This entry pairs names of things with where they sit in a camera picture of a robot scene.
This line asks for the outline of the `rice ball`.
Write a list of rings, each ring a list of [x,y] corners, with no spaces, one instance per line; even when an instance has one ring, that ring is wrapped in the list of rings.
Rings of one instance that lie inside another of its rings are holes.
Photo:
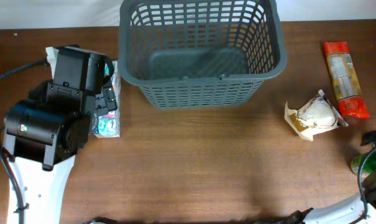
[[[300,138],[313,141],[313,136],[339,127],[348,127],[348,123],[328,100],[323,90],[309,100],[300,109],[294,110],[285,103],[285,121]]]

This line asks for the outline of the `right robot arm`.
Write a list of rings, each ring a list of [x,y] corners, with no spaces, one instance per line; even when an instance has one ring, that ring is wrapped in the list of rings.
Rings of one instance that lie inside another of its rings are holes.
[[[374,147],[359,164],[357,185],[359,193],[324,208],[310,208],[305,212],[297,211],[279,221],[279,223],[376,223],[376,170],[362,178],[365,164],[370,156],[376,154],[376,131],[362,135],[361,145],[373,144]]]

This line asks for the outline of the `grey plastic shopping basket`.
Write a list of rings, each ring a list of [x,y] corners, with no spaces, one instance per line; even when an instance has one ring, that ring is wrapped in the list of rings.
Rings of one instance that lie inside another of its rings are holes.
[[[124,1],[118,70],[156,108],[245,103],[287,65],[275,0]]]

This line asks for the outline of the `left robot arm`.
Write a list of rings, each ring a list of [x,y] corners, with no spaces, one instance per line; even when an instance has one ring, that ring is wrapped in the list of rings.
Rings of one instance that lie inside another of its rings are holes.
[[[9,176],[8,223],[58,223],[68,176],[100,116],[117,109],[114,65],[77,45],[55,49],[51,79],[8,110],[0,157]]]

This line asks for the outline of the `green lid jar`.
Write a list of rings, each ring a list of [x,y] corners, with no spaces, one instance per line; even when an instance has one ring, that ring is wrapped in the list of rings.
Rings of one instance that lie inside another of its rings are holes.
[[[357,175],[358,171],[359,171],[359,166],[361,165],[362,161],[366,158],[366,156],[368,155],[369,153],[366,152],[365,154],[361,154],[359,156],[356,156],[355,158],[353,158],[351,160],[351,163],[350,163],[350,168],[351,168],[351,171]],[[366,160],[366,163],[364,164],[363,168],[362,168],[362,175],[363,176],[367,176],[369,174],[371,174],[372,172],[374,172],[376,170],[376,152],[373,153],[367,160]]]

